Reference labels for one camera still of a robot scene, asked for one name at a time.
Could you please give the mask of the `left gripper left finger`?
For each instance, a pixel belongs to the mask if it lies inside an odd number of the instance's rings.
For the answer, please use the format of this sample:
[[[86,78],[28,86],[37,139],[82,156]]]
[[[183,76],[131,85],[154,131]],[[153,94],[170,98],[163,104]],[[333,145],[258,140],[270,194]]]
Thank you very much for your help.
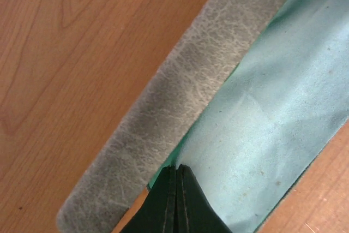
[[[176,168],[165,167],[144,203],[121,232],[173,232],[176,211]]]

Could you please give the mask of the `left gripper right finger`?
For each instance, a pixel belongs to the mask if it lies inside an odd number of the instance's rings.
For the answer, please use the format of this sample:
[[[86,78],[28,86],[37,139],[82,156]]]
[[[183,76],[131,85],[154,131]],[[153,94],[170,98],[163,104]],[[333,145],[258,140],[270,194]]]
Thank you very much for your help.
[[[191,168],[176,171],[176,232],[231,232],[210,206]]]

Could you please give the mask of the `grey glasses case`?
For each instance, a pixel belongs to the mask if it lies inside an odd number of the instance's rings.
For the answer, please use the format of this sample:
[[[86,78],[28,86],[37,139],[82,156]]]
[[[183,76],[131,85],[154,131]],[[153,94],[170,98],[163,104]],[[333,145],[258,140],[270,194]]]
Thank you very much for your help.
[[[286,0],[208,0],[57,215],[60,232],[111,232]]]

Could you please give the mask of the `light blue cleaning cloth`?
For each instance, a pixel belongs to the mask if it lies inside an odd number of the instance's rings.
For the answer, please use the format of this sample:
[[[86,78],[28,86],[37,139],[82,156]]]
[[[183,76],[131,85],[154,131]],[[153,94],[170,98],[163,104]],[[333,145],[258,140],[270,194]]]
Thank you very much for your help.
[[[253,232],[348,119],[348,0],[286,0],[180,143],[209,204]]]

